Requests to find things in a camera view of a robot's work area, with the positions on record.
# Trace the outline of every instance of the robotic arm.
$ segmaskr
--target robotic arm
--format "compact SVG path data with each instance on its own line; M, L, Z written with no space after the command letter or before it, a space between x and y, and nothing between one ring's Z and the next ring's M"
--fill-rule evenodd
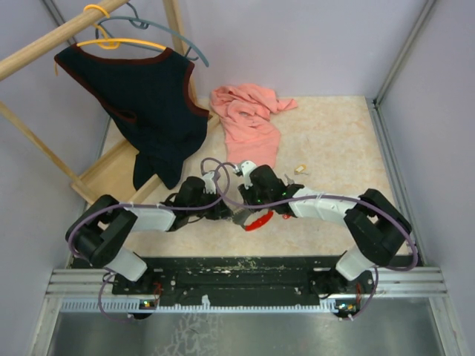
M317 196L277 205L272 209L291 217L317 218L348 227L356 244L323 276L324 280L319 281L321 293L331 294L345 289L348 282L373 266L388 266L405 242L404 236L391 222L358 204L359 200L391 216L408 234L412 230L410 223L375 189L368 189L361 196L354 197L353 201L348 201L346 197L339 200L336 195L329 196L323 191L314 191L300 184L285 185L268 165L258 167L253 162L245 161L238 165L237 171L244 178L244 184L238 189L247 205Z
M243 177L244 184L239 185L238 190L244 203L251 206L251 211L272 205L271 209L278 214L318 218L348 227L356 245L341 256L334 268L321 275L317 281L319 293L345 290L348 283L368 268L388 266L404 243L404 236L392 223L358 204L358 200L381 209L407 233L411 231L409 222L374 189L368 189L354 201L348 201L346 197L339 200L338 196L325 199L328 195L324 192L300 184L284 184L268 165L257 166L251 161L244 161L236 166L235 173ZM170 195L161 204L147 207L123 204L121 208L99 214L84 223L98 211L119 204L111 196L102 196L70 227L66 240L82 223L73 236L73 246L93 267L109 268L130 281L146 285L150 283L153 270L139 256L122 247L128 234L147 230L176 231L189 223L190 217L209 220L231 218L233 213L224 201L212 205L218 197L214 171L211 171L201 178L188 177L178 193Z

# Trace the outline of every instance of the pink cloth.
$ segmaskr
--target pink cloth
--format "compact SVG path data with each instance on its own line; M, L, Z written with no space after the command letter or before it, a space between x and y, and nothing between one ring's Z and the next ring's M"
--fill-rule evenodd
M294 99L279 100L272 89L255 84L224 85L212 91L211 107L226 132L228 161L275 166L281 133L270 114L296 108Z

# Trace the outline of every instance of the metal frame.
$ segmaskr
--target metal frame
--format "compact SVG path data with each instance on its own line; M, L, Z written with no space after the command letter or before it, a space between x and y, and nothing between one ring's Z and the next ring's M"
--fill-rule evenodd
M56 6L51 6L54 5L52 0L42 0L42 2L47 6L56 23L61 24L64 22ZM377 97L367 101L395 200L401 212L407 217L412 217L413 213L390 141L390 135L387 131L384 117L381 114L381 104L397 75L402 70L416 39L429 21L437 2L437 0L426 1ZM419 253L424 260L424 249L421 246L422 240L415 220L413 220L413 236L418 243ZM416 267L409 273L394 272L384 268L381 268L380 271L380 283L375 298L428 298L433 312L433 320L439 332L445 353L447 355L469 355L468 347L462 339L462 332L456 320L456 314L439 268ZM58 269L53 271L43 302L35 340L32 343L29 355L44 356L48 353L56 319L61 310L64 312L98 312L96 299L102 284L103 274L103 270L96 269ZM153 298L151 295L115 296L111 293L111 289L111 286L105 288L103 299L108 312L136 312L137 301ZM272 313L331 312L335 301L338 299L348 299L349 297L354 296L349 294L333 295L331 300L322 303L322 307L269 307L261 308L259 311ZM194 308L188 306L172 307L171 309L169 307L159 307L155 312L256 312L256 309L218 308L204 303Z

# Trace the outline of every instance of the wooden frame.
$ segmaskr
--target wooden frame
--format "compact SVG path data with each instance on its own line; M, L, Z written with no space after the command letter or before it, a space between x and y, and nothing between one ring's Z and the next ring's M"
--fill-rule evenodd
M110 13L124 5L127 1L103 0L98 5ZM163 0L163 7L166 11L168 26L183 35L183 23L178 0ZM91 26L103 16L101 11L95 9L86 10L28 46L3 59L0 62L0 81L38 59L49 50L54 49L78 32ZM173 43L174 50L184 55L186 47L182 41L173 38ZM190 79L189 93L191 100L197 103L196 89L192 78ZM140 190L135 191L132 185L132 175L137 149L125 139L103 155L86 172L78 175L49 149L3 102L0 102L0 113L61 171L71 178L71 187L89 203L96 201L103 194L110 194L122 201L142 202L161 183L157 175L154 175ZM215 128L218 123L218 117L212 117L209 121L208 132Z

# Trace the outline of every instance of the red trim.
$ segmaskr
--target red trim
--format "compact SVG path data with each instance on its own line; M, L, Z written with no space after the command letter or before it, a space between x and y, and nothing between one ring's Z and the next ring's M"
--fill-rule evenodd
M105 64L108 64L108 65L149 65L149 64L162 62L165 59L167 59L173 53L173 50L171 48L167 47L161 54L159 54L158 56L152 57L152 58L144 58L144 59L109 59L109 58L101 58L101 57L98 57L98 56L94 56L90 53L87 53L81 47L77 47L76 44L73 44L71 46L71 48L73 50L81 53L85 57L93 59L96 62L105 63ZM58 63L58 65L63 70L65 70L65 72L67 74L69 74L81 86L83 86L84 89L86 89L89 93L91 93L93 96L95 96L96 99L99 101L99 103L104 108L106 108L110 112L114 113L120 119L122 119L126 122L130 122L132 124L137 122L137 115L133 111L117 110L116 108L113 108L81 76L79 76L74 70L70 69L64 63L62 63L59 60L57 55L54 57L54 60L56 61L56 63ZM185 78L184 78L184 81L183 81L183 95L184 95L184 98L185 98L185 103L186 103L186 106L188 107L188 109L192 113L194 113L195 115L208 117L209 111L206 110L206 109L200 108L195 103L193 103L193 101L191 100L191 98L189 96L189 82L190 82L191 72L193 71L193 68L194 68L194 63L189 62L189 65L186 68Z
M73 44L71 48L75 50L76 52L81 53L85 57L93 59L94 61L99 62L99 63L106 63L107 65L151 65L154 63L163 62L173 53L173 50L167 47L161 54L155 57L151 57L151 58L112 59L112 58L102 58L102 57L98 57L93 54L87 53L81 47L77 47L77 44Z
M183 81L183 95L185 97L185 103L186 103L186 106L188 106L188 109L190 109L190 111L194 113L195 115L208 117L209 111L197 106L195 103L193 103L193 100L191 100L190 98L189 85L190 85L191 72L193 72L193 69L194 69L194 63L190 62L188 67L186 68L185 80Z

